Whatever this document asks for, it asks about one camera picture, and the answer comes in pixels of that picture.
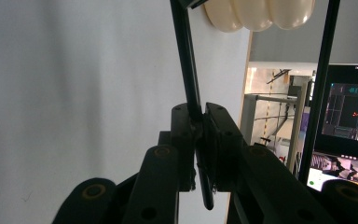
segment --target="monitor screen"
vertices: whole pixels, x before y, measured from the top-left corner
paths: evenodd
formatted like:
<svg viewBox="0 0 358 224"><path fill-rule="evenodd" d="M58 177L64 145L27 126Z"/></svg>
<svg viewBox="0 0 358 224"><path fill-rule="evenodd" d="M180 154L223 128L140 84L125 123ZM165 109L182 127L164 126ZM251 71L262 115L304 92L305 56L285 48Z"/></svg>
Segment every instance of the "monitor screen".
<svg viewBox="0 0 358 224"><path fill-rule="evenodd" d="M358 158L358 65L328 66L314 148Z"/></svg>
<svg viewBox="0 0 358 224"><path fill-rule="evenodd" d="M307 185L320 191L323 183L331 179L358 184L358 158L313 152Z"/></svg>

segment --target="equipment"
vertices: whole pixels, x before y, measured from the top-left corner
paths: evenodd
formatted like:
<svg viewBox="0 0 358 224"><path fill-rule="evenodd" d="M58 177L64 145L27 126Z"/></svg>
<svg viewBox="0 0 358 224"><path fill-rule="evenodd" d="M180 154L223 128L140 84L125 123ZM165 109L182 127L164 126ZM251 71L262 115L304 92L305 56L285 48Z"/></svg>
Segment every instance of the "equipment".
<svg viewBox="0 0 358 224"><path fill-rule="evenodd" d="M307 189L268 149L247 146L224 107L207 103L202 114L186 9L200 2L171 0L187 99L172 109L171 131L160 133L137 175L78 185L53 223L177 223L178 192L194 188L194 154L206 208L215 190L231 192L227 223L358 222L357 185Z"/></svg>

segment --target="white plastic object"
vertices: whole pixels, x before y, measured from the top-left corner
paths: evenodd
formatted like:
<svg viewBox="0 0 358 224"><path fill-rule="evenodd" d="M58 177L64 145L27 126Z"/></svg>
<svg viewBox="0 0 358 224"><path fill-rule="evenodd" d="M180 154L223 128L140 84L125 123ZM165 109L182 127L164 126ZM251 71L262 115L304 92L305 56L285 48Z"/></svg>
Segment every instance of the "white plastic object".
<svg viewBox="0 0 358 224"><path fill-rule="evenodd" d="M312 14L315 0L268 0L272 21L283 30L303 25Z"/></svg>
<svg viewBox="0 0 358 224"><path fill-rule="evenodd" d="M251 31L264 31L272 25L268 0L234 0L241 24Z"/></svg>
<svg viewBox="0 0 358 224"><path fill-rule="evenodd" d="M209 0L204 5L209 20L218 30L231 33L243 27L235 14L233 0Z"/></svg>

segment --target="laptop screen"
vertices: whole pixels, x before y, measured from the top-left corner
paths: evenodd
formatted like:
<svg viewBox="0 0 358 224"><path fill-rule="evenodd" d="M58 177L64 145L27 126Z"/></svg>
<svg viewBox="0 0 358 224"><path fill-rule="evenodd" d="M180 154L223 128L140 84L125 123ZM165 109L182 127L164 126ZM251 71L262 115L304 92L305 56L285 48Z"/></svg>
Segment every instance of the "laptop screen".
<svg viewBox="0 0 358 224"><path fill-rule="evenodd" d="M307 185L319 191L325 181L344 179L358 184L358 158L313 152Z"/></svg>

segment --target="computer monitor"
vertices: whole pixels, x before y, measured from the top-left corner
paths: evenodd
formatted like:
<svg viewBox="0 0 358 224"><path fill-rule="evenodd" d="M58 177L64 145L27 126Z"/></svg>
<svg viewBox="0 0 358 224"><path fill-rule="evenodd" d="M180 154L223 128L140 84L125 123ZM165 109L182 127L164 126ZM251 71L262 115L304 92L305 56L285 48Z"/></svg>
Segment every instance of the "computer monitor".
<svg viewBox="0 0 358 224"><path fill-rule="evenodd" d="M323 183L331 179L358 184L358 158L313 152L307 186L320 191Z"/></svg>
<svg viewBox="0 0 358 224"><path fill-rule="evenodd" d="M330 64L315 150L358 158L358 65Z"/></svg>

